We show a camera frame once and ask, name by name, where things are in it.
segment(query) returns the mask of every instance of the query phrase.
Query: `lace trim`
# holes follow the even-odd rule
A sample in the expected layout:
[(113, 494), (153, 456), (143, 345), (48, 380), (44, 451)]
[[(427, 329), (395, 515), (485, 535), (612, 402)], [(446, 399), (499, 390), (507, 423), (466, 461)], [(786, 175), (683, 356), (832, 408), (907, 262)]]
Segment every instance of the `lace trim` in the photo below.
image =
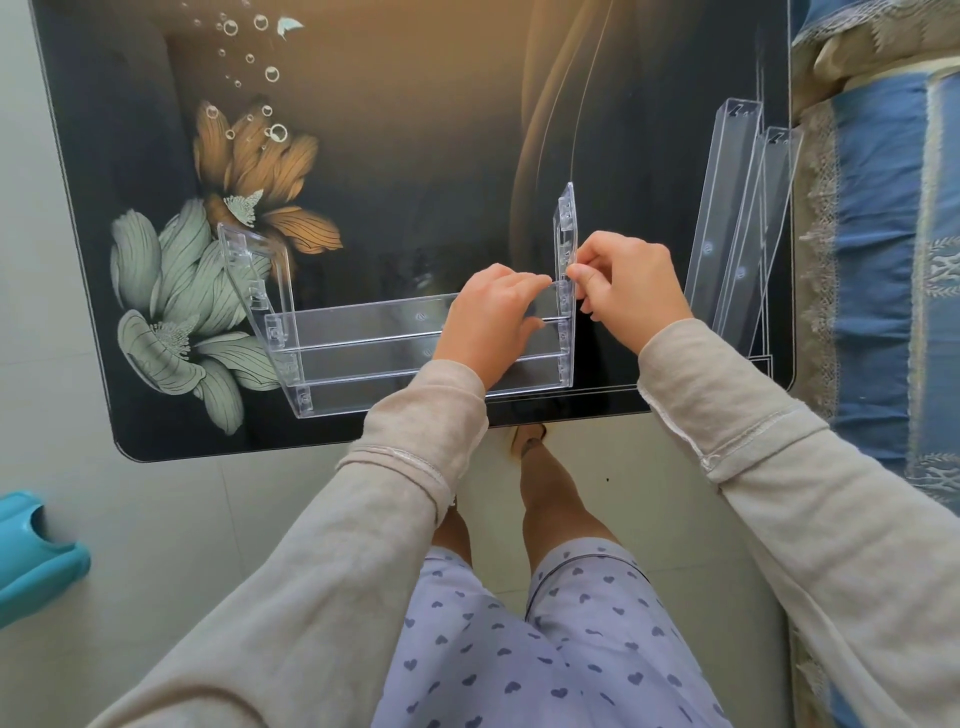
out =
[(917, 459), (914, 472), (907, 480), (938, 503), (952, 508), (960, 505), (960, 455), (950, 452), (923, 455)]
[(812, 184), (807, 192), (813, 223), (798, 238), (806, 245), (814, 261), (809, 270), (800, 273), (813, 290), (813, 301), (801, 312), (805, 327), (802, 336), (804, 353), (813, 364), (812, 379), (806, 384), (807, 403), (820, 417), (830, 421), (837, 411), (839, 365), (833, 340), (837, 315), (839, 281), (833, 255), (837, 230), (837, 188), (840, 168), (836, 155), (836, 123), (833, 107), (827, 102), (812, 107), (804, 114), (804, 162), (812, 170)]
[[(918, 474), (918, 458), (924, 429), (924, 406), (926, 394), (926, 348), (927, 348), (927, 295), (930, 284), (932, 233), (937, 217), (937, 199), (940, 175), (943, 167), (944, 108), (942, 74), (927, 80), (926, 91), (926, 141), (924, 144), (924, 168), (921, 176), (920, 215), (917, 220), (917, 237), (913, 254), (913, 316), (910, 324), (909, 359), (909, 434), (907, 441), (907, 475)], [(945, 280), (949, 281), (949, 265), (942, 266)]]
[(960, 237), (944, 237), (930, 243), (925, 290), (933, 299), (960, 296)]
[(882, 50), (895, 42), (898, 36), (909, 33), (903, 27), (905, 23), (909, 30), (919, 34), (922, 46), (929, 47), (943, 41), (949, 42), (951, 35), (945, 26), (955, 26), (955, 23), (944, 21), (955, 15), (955, 0), (868, 0), (837, 11), (815, 25), (804, 28), (794, 40), (794, 46), (813, 45), (850, 28), (869, 25), (877, 50)]

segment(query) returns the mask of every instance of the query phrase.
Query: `flower print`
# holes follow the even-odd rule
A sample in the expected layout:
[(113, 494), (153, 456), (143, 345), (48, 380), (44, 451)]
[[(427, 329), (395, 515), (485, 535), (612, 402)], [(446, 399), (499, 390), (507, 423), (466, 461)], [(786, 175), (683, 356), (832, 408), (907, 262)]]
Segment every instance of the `flower print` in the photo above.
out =
[(210, 226), (250, 228), (308, 255), (343, 248), (333, 222), (290, 205), (317, 149), (317, 139), (272, 124), (264, 108), (251, 109), (231, 127), (219, 109), (201, 102), (193, 156)]
[[(202, 200), (190, 200), (160, 234), (133, 210), (113, 223), (110, 278), (128, 309), (117, 342), (133, 370), (166, 395), (192, 393), (227, 435), (244, 419), (240, 387), (279, 387), (257, 340), (230, 331), (246, 313), (224, 270)], [(269, 272), (266, 259), (254, 266)]]

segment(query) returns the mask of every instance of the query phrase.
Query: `white floor tile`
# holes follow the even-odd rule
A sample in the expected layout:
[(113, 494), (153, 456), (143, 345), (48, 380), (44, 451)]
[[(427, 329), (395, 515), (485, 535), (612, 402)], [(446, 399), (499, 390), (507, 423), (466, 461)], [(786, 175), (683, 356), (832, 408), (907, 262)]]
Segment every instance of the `white floor tile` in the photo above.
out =
[[(458, 495), (477, 574), (495, 592), (526, 589), (530, 579), (519, 468), (508, 455), (512, 436), (511, 429), (488, 434)], [(646, 570), (747, 555), (735, 515), (652, 415), (551, 425), (546, 444), (590, 512)]]
[(0, 145), (0, 364), (93, 352), (46, 87), (21, 0), (0, 7), (0, 87), (0, 138), (8, 140)]
[(346, 452), (329, 445), (220, 458), (245, 573), (267, 560)]
[(2, 723), (9, 728), (81, 728), (136, 685), (173, 640), (58, 657), (0, 659)]
[(787, 728), (785, 616), (749, 559), (649, 574), (736, 728)]
[(99, 377), (93, 354), (0, 367), (3, 490), (41, 496), (51, 535), (93, 559), (63, 598), (0, 631), (0, 662), (179, 637), (240, 581), (216, 460), (124, 457)]

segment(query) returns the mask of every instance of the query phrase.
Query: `blue plastic stool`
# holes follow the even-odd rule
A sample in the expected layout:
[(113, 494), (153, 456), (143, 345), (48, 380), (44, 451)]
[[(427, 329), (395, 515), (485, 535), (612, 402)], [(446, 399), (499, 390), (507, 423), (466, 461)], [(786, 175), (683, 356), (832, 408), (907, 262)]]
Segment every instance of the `blue plastic stool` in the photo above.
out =
[(37, 533), (43, 502), (32, 493), (0, 498), (0, 629), (40, 611), (90, 571), (80, 544), (52, 544)]

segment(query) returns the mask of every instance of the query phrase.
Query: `clear acrylic shelf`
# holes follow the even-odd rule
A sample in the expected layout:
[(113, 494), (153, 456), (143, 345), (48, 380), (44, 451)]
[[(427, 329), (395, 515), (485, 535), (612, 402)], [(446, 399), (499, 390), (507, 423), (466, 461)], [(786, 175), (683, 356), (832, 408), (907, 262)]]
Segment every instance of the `clear acrylic shelf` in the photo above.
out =
[(763, 120), (757, 101), (729, 99), (717, 111), (700, 215), (686, 275), (693, 315), (712, 323), (720, 282), (740, 224), (744, 192), (751, 179), (756, 138)]
[(747, 224), (732, 250), (713, 320), (713, 330), (744, 356), (750, 354), (754, 343), (802, 141), (801, 132), (779, 127), (771, 127), (757, 138), (757, 185)]
[(798, 130), (763, 128), (763, 105), (729, 99), (717, 111), (684, 292), (693, 315), (744, 356), (752, 352), (780, 243)]
[[(556, 279), (528, 315), (546, 326), (489, 397), (573, 384), (576, 301), (566, 277), (579, 242), (573, 184), (554, 213)], [(225, 267), (299, 418), (363, 412), (405, 387), (432, 356), (457, 294), (297, 311), (287, 251), (252, 230), (218, 228)], [(269, 267), (276, 286), (257, 273)]]

